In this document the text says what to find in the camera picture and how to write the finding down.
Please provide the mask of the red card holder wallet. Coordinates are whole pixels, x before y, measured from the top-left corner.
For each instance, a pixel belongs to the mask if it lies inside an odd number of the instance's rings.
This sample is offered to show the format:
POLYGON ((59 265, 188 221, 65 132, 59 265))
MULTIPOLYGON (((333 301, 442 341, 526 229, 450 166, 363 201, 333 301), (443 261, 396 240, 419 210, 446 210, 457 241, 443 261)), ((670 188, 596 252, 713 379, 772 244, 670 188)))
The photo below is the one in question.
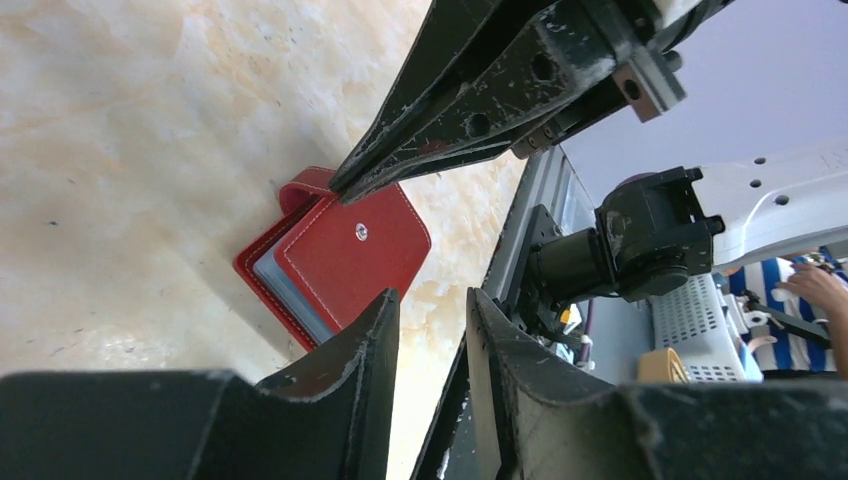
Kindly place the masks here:
POLYGON ((344 330, 384 289, 405 294, 431 248, 401 187, 344 205, 328 188, 333 173, 311 166, 281 187, 280 220, 233 262, 306 351, 344 330))

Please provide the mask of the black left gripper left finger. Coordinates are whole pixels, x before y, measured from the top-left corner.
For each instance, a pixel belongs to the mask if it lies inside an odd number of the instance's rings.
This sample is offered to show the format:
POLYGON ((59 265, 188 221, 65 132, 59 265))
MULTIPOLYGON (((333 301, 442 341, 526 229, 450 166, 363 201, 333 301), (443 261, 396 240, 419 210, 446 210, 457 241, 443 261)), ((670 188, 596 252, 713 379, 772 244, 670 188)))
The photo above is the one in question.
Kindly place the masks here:
POLYGON ((1 381, 5 479, 382 479, 399 340, 387 289, 251 384, 229 370, 25 372, 1 381))

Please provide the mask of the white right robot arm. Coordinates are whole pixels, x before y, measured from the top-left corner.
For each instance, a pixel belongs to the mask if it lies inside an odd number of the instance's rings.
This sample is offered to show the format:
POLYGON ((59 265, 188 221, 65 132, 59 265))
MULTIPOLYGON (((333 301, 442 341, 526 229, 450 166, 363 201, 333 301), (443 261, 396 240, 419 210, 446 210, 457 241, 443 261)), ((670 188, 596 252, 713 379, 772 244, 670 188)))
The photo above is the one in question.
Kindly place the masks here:
MULTIPOLYGON (((684 97, 675 49, 726 8, 697 1, 435 1, 369 131, 330 180, 351 203, 403 180, 524 158, 633 107, 650 120, 684 97)), ((543 237, 534 219, 499 308, 552 332, 571 303, 634 302, 714 265, 725 215, 695 192, 704 173, 677 167, 610 193, 594 224, 543 237)))

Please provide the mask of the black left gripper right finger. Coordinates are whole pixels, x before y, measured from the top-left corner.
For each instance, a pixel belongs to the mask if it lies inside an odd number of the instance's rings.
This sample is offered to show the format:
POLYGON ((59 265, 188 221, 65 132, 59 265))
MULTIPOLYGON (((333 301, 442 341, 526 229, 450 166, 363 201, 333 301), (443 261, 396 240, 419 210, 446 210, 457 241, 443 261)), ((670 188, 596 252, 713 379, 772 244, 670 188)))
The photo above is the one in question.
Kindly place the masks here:
POLYGON ((467 292, 483 479, 843 479, 837 381, 625 384, 561 360, 467 292))

